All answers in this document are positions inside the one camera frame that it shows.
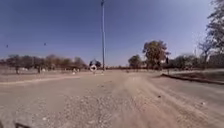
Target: street lamp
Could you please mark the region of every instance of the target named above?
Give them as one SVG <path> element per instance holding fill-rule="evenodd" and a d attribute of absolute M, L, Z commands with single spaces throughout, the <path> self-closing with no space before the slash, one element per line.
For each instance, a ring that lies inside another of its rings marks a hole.
<path fill-rule="evenodd" d="M 105 0 L 101 1 L 101 8 L 102 8 L 102 53 L 103 53 L 103 71 L 105 71 L 105 30 L 104 30 L 104 3 Z"/>

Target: gravel road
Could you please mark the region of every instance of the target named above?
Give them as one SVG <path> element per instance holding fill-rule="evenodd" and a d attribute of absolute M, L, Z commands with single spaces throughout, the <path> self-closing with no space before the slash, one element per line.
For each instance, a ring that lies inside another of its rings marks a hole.
<path fill-rule="evenodd" d="M 4 128 L 223 128 L 224 87 L 110 72 L 0 85 Z"/>

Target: road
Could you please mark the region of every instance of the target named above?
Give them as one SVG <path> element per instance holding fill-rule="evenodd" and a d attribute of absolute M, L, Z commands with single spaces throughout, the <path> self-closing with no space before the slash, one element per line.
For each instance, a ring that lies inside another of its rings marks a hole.
<path fill-rule="evenodd" d="M 223 128 L 224 87 L 110 72 L 0 85 L 0 120 L 31 128 Z"/>

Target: blue sky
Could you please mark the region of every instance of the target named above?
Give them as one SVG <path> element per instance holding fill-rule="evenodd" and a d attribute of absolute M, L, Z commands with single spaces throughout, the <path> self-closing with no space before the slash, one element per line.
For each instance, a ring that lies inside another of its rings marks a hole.
<path fill-rule="evenodd" d="M 171 57 L 192 53 L 206 35 L 210 3 L 106 0 L 107 65 L 126 65 L 151 40 L 163 40 Z M 53 53 L 101 61 L 100 16 L 100 0 L 0 0 L 0 57 Z"/>

